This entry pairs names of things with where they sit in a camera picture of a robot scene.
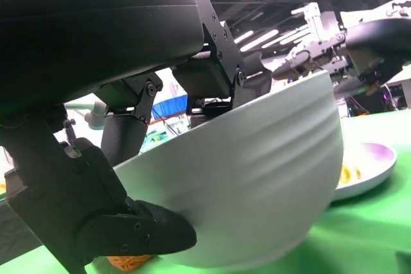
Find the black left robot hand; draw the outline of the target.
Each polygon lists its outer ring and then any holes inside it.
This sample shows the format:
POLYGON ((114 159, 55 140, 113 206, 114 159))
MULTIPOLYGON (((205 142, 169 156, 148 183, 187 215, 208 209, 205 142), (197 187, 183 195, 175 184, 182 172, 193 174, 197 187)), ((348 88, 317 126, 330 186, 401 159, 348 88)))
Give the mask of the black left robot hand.
POLYGON ((131 199, 114 171, 141 149, 166 67, 196 121, 253 100, 247 77, 269 74, 210 0, 1 0, 6 202, 70 273, 196 244, 185 218, 131 199))

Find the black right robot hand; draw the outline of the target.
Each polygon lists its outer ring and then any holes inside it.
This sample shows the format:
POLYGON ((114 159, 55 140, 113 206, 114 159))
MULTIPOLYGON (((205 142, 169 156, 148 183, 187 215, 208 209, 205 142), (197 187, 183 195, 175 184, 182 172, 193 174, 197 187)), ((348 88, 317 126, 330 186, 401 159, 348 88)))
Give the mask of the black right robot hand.
POLYGON ((328 72, 335 97, 372 94, 410 63, 410 19, 361 22, 327 39, 312 40, 275 69, 275 80, 328 72))

